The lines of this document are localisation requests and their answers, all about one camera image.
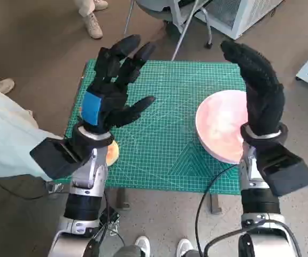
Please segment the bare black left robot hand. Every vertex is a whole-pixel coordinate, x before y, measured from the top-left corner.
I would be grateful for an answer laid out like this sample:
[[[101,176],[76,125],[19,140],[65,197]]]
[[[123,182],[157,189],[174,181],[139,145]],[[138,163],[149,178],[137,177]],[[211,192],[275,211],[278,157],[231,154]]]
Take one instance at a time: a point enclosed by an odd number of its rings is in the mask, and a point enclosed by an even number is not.
[[[155,45],[148,42],[129,57],[140,41],[141,37],[133,34],[111,48],[100,49],[94,67],[96,75],[81,106],[83,126],[87,131],[104,134],[114,126],[128,125],[139,119],[156,100],[154,96],[146,96],[131,106],[126,104],[128,85],[136,81],[155,49]]]

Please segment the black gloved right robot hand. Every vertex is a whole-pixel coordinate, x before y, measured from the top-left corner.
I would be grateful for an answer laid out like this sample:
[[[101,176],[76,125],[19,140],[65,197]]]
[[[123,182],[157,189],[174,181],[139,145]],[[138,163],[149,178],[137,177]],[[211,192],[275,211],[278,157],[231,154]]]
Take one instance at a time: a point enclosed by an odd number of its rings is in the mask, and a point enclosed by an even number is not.
[[[223,41],[225,60],[237,64],[246,85],[248,123],[257,136],[276,133],[285,97],[271,62],[246,44]]]

